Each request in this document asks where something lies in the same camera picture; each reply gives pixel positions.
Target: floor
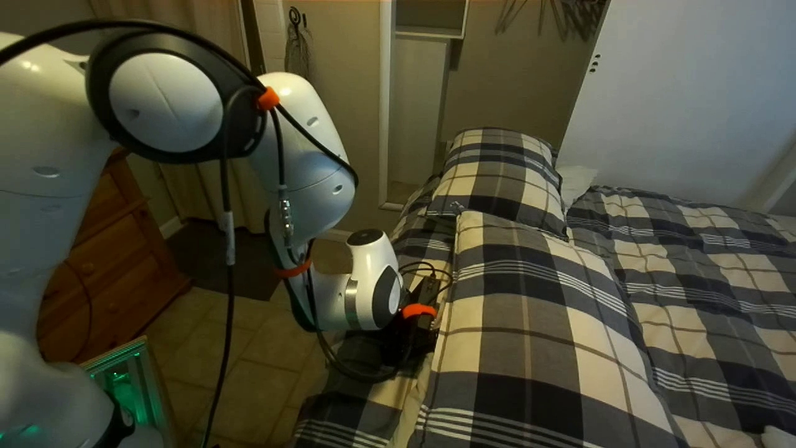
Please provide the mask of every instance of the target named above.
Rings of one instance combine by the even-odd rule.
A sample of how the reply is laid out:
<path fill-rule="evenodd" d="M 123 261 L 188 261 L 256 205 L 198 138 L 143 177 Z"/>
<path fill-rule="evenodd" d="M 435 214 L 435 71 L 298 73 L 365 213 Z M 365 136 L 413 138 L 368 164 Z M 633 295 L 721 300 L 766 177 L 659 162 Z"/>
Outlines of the floor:
<path fill-rule="evenodd" d="M 317 241 L 314 253 L 321 273 L 352 268 L 342 241 Z M 174 426 L 188 448 L 203 447 L 205 439 L 219 377 L 224 316 L 224 295 L 193 290 L 147 330 Z M 239 296 L 211 447 L 290 447 L 303 399 L 317 393 L 323 380 L 327 362 L 317 336 L 293 322 L 283 286 L 268 302 Z"/>

